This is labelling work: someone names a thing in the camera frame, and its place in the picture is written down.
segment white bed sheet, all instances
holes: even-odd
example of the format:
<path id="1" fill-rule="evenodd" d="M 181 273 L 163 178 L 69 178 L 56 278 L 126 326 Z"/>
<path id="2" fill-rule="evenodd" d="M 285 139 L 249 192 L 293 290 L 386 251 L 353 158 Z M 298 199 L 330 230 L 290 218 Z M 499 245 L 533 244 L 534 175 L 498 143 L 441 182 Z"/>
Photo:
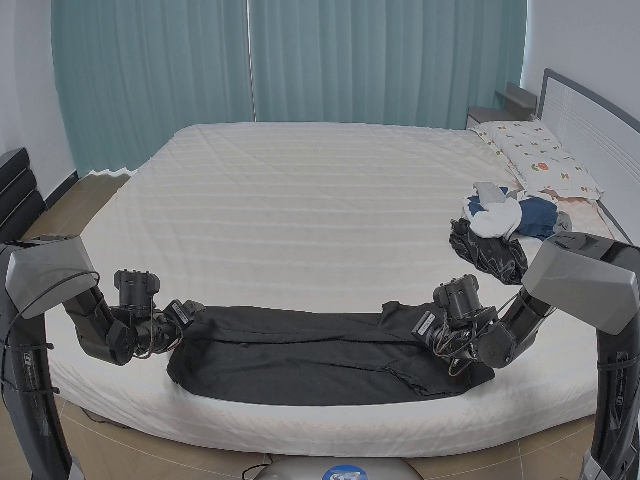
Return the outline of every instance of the white bed sheet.
<path id="1" fill-rule="evenodd" d="M 158 306 L 190 298 L 314 312 L 431 300 L 475 273 L 485 305 L 504 286 L 458 258 L 452 218 L 473 182 L 516 187 L 474 132 L 363 124 L 194 125 L 176 133 L 82 233 L 107 302 L 117 269 L 158 274 Z M 574 229 L 607 235 L 596 208 L 562 202 Z M 540 246 L 525 237 L 530 260 Z M 382 406 L 290 407 L 194 396 L 168 355 L 89 358 L 61 307 L 46 313 L 54 385 L 149 434 L 240 451 L 432 456 L 501 444 L 595 411 L 595 331 L 560 311 L 514 366 L 468 393 Z"/>

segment fitted sheet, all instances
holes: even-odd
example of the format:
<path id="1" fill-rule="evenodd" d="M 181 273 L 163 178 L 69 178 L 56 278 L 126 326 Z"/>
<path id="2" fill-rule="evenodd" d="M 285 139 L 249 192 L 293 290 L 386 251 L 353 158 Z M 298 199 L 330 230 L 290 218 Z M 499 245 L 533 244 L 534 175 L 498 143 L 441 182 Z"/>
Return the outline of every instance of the fitted sheet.
<path id="1" fill-rule="evenodd" d="M 475 181 L 517 188 L 474 132 L 364 124 L 249 123 L 181 130 L 82 233 L 108 304 L 122 268 L 161 280 L 156 303 L 313 312 L 417 305 L 474 273 L 485 305 L 502 285 L 456 256 L 450 219 Z M 594 205 L 559 203 L 574 229 L 608 236 Z M 540 247 L 523 237 L 531 261 Z M 378 406 L 267 406 L 199 397 L 169 355 L 123 367 L 85 356 L 61 307 L 46 313 L 61 395 L 149 434 L 240 451 L 432 456 L 501 444 L 595 412 L 595 331 L 560 311 L 496 377 L 446 399 Z"/>

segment pillowcase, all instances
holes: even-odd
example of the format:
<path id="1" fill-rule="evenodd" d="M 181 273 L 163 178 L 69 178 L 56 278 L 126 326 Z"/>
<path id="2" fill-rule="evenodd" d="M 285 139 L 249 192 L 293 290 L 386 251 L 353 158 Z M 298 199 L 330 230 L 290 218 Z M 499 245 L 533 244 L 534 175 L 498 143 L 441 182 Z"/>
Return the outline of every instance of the pillowcase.
<path id="1" fill-rule="evenodd" d="M 542 121 L 490 121 L 470 128 L 503 158 L 525 190 L 599 199 L 602 188 Z"/>

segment white wall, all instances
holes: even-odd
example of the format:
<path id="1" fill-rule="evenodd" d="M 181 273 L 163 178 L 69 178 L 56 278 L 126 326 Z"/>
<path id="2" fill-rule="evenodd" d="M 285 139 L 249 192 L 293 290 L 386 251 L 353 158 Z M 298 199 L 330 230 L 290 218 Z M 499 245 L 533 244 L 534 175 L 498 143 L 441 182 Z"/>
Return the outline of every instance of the white wall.
<path id="1" fill-rule="evenodd" d="M 529 0 L 522 87 L 545 68 L 640 118 L 640 0 Z"/>
<path id="2" fill-rule="evenodd" d="M 51 0 L 0 0 L 0 140 L 27 148 L 43 198 L 76 169 L 54 84 Z"/>

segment teal curtain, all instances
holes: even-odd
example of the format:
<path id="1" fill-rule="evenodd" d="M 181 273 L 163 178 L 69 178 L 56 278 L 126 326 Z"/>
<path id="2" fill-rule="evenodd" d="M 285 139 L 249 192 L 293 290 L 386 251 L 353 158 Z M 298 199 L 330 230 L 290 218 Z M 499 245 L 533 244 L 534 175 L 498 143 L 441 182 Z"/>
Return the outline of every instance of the teal curtain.
<path id="1" fill-rule="evenodd" d="M 258 121 L 464 128 L 520 82 L 527 0 L 249 0 Z"/>
<path id="2" fill-rule="evenodd" d="M 52 0 L 78 174 L 135 169 L 181 128 L 253 121 L 246 0 Z"/>

